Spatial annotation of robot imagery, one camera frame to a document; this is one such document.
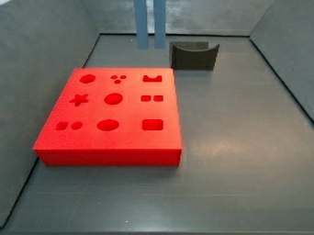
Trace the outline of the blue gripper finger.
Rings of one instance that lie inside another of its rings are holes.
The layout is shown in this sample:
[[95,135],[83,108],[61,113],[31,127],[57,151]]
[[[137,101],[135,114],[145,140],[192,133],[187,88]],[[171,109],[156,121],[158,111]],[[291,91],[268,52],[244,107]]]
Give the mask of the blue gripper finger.
[[166,0],[154,0],[155,17],[155,47],[163,49],[166,45]]
[[135,25],[137,46],[140,49],[148,48],[148,31],[147,31],[147,5],[145,0],[133,0]]

